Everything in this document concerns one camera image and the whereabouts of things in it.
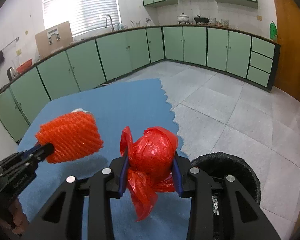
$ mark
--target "white blind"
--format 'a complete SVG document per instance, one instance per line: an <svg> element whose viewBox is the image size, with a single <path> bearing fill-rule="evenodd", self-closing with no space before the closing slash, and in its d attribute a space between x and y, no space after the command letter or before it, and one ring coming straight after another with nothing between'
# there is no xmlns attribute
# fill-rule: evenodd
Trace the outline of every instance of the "white blind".
<svg viewBox="0 0 300 240"><path fill-rule="evenodd" d="M70 21L72 35L104 27L109 14L120 23L116 0L42 0L46 29Z"/></svg>

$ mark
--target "trash can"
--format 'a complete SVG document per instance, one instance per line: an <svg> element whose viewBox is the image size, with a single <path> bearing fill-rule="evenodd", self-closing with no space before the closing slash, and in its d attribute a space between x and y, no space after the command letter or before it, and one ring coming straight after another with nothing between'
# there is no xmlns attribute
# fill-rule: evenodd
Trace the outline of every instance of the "trash can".
<svg viewBox="0 0 300 240"><path fill-rule="evenodd" d="M235 176L255 199L256 203L260 205L260 181L244 159L224 152L218 152L199 156L191 163L194 167L198 167L213 177L223 179L224 176L229 174Z"/></svg>

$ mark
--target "green bottle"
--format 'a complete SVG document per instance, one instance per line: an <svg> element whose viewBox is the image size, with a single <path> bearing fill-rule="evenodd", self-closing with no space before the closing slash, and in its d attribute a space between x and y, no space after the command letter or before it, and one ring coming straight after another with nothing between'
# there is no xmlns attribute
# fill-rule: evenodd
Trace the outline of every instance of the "green bottle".
<svg viewBox="0 0 300 240"><path fill-rule="evenodd" d="M275 26L274 22L270 23L270 39L277 40L277 27Z"/></svg>

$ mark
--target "orange foam net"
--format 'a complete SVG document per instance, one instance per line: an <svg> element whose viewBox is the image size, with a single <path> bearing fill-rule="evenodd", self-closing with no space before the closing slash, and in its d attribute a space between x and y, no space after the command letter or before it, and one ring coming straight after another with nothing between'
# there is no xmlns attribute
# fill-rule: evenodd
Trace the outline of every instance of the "orange foam net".
<svg viewBox="0 0 300 240"><path fill-rule="evenodd" d="M103 146L92 114L74 112L40 125L35 135L41 145L52 143L48 163L68 162L98 152Z"/></svg>

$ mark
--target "tiled floor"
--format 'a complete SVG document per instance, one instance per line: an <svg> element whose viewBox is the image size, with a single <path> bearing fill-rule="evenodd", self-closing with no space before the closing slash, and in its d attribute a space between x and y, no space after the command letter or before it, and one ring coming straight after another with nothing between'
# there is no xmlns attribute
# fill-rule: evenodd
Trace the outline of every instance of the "tiled floor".
<svg viewBox="0 0 300 240"><path fill-rule="evenodd" d="M261 183L261 208L288 239L300 209L300 102L235 78L160 62L122 81L160 78L192 160L223 151L243 158Z"/></svg>

